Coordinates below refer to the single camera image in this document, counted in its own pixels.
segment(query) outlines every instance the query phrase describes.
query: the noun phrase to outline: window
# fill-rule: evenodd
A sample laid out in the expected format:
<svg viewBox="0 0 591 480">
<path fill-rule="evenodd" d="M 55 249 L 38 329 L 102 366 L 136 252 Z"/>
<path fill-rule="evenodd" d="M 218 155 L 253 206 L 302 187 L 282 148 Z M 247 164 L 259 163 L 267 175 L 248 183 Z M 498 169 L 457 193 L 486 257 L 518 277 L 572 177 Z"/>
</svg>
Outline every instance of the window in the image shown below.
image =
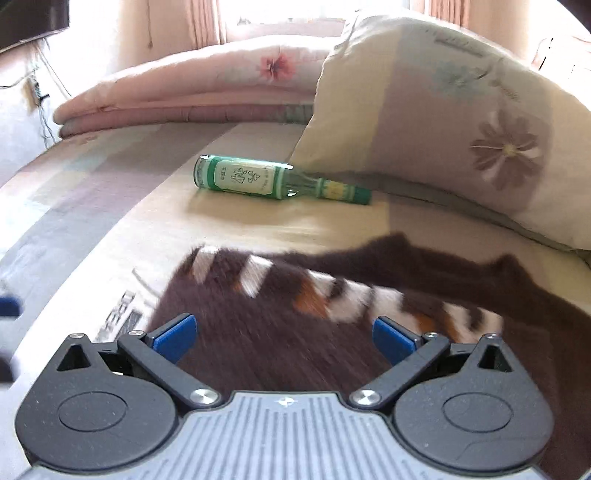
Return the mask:
<svg viewBox="0 0 591 480">
<path fill-rule="evenodd" d="M 307 22 L 323 18 L 347 18 L 367 5 L 399 4 L 408 7 L 410 0 L 222 0 L 229 25 Z"/>
</svg>

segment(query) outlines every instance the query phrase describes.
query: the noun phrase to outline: floral pillowcase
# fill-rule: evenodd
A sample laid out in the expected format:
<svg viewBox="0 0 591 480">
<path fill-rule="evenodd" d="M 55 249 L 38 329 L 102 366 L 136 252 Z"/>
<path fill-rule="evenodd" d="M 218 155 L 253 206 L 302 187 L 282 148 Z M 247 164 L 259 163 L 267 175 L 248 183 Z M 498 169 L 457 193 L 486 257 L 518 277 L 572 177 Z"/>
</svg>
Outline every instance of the floral pillowcase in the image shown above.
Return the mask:
<svg viewBox="0 0 591 480">
<path fill-rule="evenodd" d="M 361 10 L 324 62 L 291 162 L 426 184 L 591 249 L 588 132 L 580 102 L 500 48 L 427 17 Z"/>
</svg>

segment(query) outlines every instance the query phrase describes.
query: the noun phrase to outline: green glass bottle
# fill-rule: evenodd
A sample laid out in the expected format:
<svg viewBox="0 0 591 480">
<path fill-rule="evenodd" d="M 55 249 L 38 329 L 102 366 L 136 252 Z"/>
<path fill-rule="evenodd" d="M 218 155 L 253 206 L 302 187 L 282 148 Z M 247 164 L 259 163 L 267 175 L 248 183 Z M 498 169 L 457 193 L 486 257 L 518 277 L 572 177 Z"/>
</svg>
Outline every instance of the green glass bottle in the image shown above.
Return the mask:
<svg viewBox="0 0 591 480">
<path fill-rule="evenodd" d="M 193 170 L 200 188 L 244 193 L 278 200 L 305 195 L 367 205 L 371 190 L 309 177 L 287 163 L 201 155 Z"/>
</svg>

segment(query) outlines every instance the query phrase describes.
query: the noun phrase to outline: bottle label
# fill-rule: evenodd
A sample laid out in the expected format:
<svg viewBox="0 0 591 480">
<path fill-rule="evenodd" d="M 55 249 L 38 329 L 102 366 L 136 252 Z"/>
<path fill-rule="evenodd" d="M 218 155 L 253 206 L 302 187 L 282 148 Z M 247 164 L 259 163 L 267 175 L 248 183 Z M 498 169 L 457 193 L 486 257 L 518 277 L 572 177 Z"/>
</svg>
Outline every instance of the bottle label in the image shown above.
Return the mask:
<svg viewBox="0 0 591 480">
<path fill-rule="evenodd" d="M 350 185 L 338 181 L 323 180 L 320 186 L 318 197 L 329 200 L 341 200 L 342 202 L 350 202 L 352 198 L 352 188 Z"/>
<path fill-rule="evenodd" d="M 257 160 L 212 158 L 207 167 L 207 186 L 213 190 L 251 195 L 278 195 L 283 168 Z"/>
</svg>

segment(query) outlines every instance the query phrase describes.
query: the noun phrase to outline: pink flower print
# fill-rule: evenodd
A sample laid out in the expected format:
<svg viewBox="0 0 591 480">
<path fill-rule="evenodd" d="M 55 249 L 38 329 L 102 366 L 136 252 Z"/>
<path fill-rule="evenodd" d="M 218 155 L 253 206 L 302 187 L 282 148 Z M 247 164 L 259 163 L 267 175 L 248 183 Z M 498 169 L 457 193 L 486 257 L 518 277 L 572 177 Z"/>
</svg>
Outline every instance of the pink flower print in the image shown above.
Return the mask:
<svg viewBox="0 0 591 480">
<path fill-rule="evenodd" d="M 283 53 L 276 59 L 261 58 L 261 76 L 269 80 L 274 82 L 289 80 L 294 76 L 295 72 L 294 65 Z"/>
<path fill-rule="evenodd" d="M 527 177 L 539 175 L 542 169 L 538 137 L 529 132 L 524 117 L 511 118 L 503 109 L 497 112 L 496 123 L 479 125 L 484 138 L 470 145 L 476 156 L 474 168 L 497 190 L 521 187 Z"/>
</svg>

